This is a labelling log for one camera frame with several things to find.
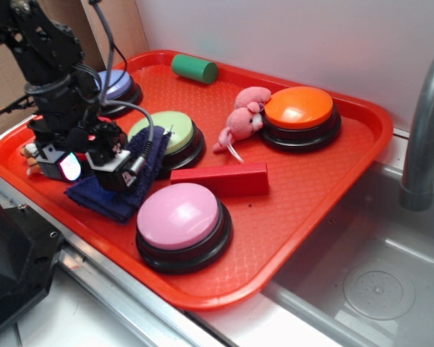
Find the tray rim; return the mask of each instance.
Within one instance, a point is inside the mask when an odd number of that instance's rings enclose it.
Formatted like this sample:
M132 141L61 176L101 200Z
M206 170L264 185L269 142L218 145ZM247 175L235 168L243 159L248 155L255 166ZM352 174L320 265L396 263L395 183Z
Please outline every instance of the tray rim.
M154 65L170 65L172 59L177 54L183 54L178 51L171 50L157 50L149 51L146 53L141 53L132 58L128 59L128 72L133 72L137 69L147 67L154 63ZM266 74L261 74L258 72L252 72L250 70L242 69L239 67L233 67L228 64L223 64L217 62L219 68L219 76L217 80L230 82L241 87L249 87L255 85L255 82L263 82L264 85L270 85L272 91L282 89L285 87L292 87L303 85L298 82L293 82L289 80L283 80L278 77L272 77ZM116 66L117 69L123 68L123 64ZM378 154L384 149L384 147L389 143L393 136L393 122L390 115L382 107L375 105L369 101L344 95L341 93L335 93L329 90L325 90L330 93L335 102L344 102L348 104L354 104L361 108L366 108L369 110L375 118L373 122L367 119L358 119L354 117L347 117L355 119L365 124L370 128L374 134L375 141L373 146L353 165L351 170L349 170L346 175L344 175L340 182L328 193L328 195L321 201L321 203L315 208L317 213L311 213L304 219L302 223L299 224L298 228L293 230L291 236L286 240L286 242L281 246L281 248L275 253L272 258L267 261L264 266L244 285L240 286L235 291L230 291L228 293L222 293L217 296L192 296L182 291L178 291L175 287L171 286L169 283L165 282L158 274L154 273L152 270L149 273L143 274L144 276L140 280L136 275L126 269L126 266L132 261L130 259L111 259L110 256L105 254L111 261L118 264L118 266L124 268L128 273L130 273L134 278L150 287L158 295L162 296L163 299L173 304L174 306L190 309L195 311L200 310L210 310L210 309L220 309L231 304L236 304L242 300L247 299L251 295L260 292L266 284L271 280L273 275L278 271L278 269L287 261L287 259L295 252L297 247L310 235L312 230L316 225L325 217L331 208L342 198L342 196L349 190L349 188L355 183L356 180L368 169L368 167L373 163ZM3 139L0 140L0 151L11 147L10 139L15 137L17 134L22 136L27 136L29 139L32 138L32 132L26 128L26 124L17 127L15 130L11 131ZM21 191L26 197L31 199L33 202L38 204L41 208L48 212L48 208L54 206L48 198L41 196L40 194L33 194L32 187L28 185L22 186L21 180L12 174L9 169L0 166L0 176L8 181L13 187ZM62 215L54 215L50 213L55 219L59 220L70 230L71 226L68 226L64 222L64 216L70 215L69 212L63 210ZM308 230L304 233L296 233L296 230ZM99 246L96 246L99 242L97 240L89 238L85 239L87 243L99 250Z

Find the red block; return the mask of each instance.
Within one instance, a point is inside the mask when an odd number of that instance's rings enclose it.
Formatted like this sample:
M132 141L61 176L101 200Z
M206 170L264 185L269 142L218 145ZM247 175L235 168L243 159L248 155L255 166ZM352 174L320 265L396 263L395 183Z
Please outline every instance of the red block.
M268 194L266 163L184 168L171 172L171 183L196 183L212 191L217 197L240 197Z

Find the stuffed animal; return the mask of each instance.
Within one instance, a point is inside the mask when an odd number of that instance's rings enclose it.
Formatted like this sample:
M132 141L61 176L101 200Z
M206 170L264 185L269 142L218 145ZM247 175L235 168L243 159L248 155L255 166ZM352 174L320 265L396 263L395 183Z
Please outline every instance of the stuffed animal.
M35 159L37 152L37 147L34 143L28 143L26 146L21 147L20 149L20 155L26 158L27 165L29 166L29 168L27 169L28 176L30 176L31 174L42 173L42 169L40 165L38 165L37 160Z
M244 140L262 129L263 122L260 112L271 98L271 92L264 87L249 87L242 90L235 101L235 109L226 120L226 127L218 136L218 142L213 146L213 152L229 150L230 153L243 162L233 148L235 141Z

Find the green cylinder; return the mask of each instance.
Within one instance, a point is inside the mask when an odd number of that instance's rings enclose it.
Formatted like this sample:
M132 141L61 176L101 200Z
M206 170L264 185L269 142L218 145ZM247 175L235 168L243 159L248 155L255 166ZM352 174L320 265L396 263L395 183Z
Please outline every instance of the green cylinder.
M177 54L172 60L172 71L179 76L209 85L218 75L216 63L204 59Z

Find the pink stuffed toy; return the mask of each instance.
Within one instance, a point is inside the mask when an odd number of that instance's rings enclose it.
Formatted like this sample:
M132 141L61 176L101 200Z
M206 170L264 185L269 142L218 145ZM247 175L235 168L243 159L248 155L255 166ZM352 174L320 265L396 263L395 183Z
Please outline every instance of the pink stuffed toy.
M221 131L218 142L213 146L213 152L218 153L228 149L236 159L243 162L234 150L233 143L247 139L262 129L263 122L260 112L270 98L270 90L264 87L249 87L242 90L235 101L234 111L226 120L226 127Z

